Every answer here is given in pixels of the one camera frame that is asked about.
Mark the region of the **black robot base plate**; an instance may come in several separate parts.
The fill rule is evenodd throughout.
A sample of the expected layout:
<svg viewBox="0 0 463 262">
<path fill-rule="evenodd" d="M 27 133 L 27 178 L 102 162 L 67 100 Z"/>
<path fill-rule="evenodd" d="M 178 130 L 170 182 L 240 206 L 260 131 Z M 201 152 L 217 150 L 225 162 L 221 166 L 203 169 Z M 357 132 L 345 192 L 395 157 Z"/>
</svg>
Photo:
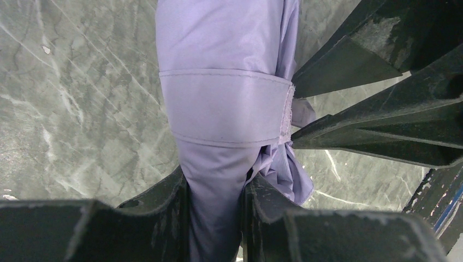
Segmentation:
<svg viewBox="0 0 463 262">
<path fill-rule="evenodd" d="M 430 169 L 403 212 L 430 224 L 448 254 L 462 236 L 462 164 Z"/>
</svg>

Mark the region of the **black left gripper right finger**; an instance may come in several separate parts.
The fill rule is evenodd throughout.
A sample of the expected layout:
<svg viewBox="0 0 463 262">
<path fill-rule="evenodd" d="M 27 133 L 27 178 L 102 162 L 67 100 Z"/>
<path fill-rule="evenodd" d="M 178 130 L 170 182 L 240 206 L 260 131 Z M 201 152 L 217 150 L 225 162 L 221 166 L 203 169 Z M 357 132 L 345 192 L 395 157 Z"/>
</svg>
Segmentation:
<svg viewBox="0 0 463 262">
<path fill-rule="evenodd" d="M 304 209 L 260 175 L 241 197 L 245 261 L 446 261 L 414 215 Z"/>
</svg>

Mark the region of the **black and lavender umbrella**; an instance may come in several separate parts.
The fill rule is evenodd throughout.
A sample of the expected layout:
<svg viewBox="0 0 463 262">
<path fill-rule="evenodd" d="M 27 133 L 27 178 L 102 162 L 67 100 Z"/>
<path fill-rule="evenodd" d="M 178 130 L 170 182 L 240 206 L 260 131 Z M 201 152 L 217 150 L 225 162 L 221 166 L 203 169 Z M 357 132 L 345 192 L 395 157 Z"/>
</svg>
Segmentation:
<svg viewBox="0 0 463 262">
<path fill-rule="evenodd" d="M 313 182 L 292 127 L 315 120 L 294 98 L 299 1 L 159 1 L 156 49 L 168 122 L 190 190 L 189 260 L 233 261 L 240 196 L 261 174 L 303 204 Z"/>
</svg>

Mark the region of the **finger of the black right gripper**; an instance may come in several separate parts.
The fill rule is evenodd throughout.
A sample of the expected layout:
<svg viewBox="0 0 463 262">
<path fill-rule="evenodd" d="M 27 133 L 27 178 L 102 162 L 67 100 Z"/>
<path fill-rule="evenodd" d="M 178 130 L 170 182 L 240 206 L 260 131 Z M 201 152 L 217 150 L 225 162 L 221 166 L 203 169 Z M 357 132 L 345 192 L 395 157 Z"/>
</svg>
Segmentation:
<svg viewBox="0 0 463 262">
<path fill-rule="evenodd" d="M 429 168 L 462 162 L 462 46 L 397 84 L 292 135 L 296 149 L 344 150 Z"/>
<path fill-rule="evenodd" d="M 415 73 L 462 43 L 462 1 L 361 1 L 293 77 L 307 98 Z"/>
</svg>

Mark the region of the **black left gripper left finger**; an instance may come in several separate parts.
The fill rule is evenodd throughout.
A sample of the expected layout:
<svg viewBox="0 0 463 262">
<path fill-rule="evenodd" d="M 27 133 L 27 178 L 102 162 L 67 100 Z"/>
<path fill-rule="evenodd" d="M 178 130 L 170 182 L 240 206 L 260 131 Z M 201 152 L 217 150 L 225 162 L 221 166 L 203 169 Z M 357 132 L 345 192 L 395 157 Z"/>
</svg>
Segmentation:
<svg viewBox="0 0 463 262">
<path fill-rule="evenodd" d="M 188 185 L 180 168 L 108 206 L 95 199 L 1 202 L 1 261 L 187 261 Z"/>
</svg>

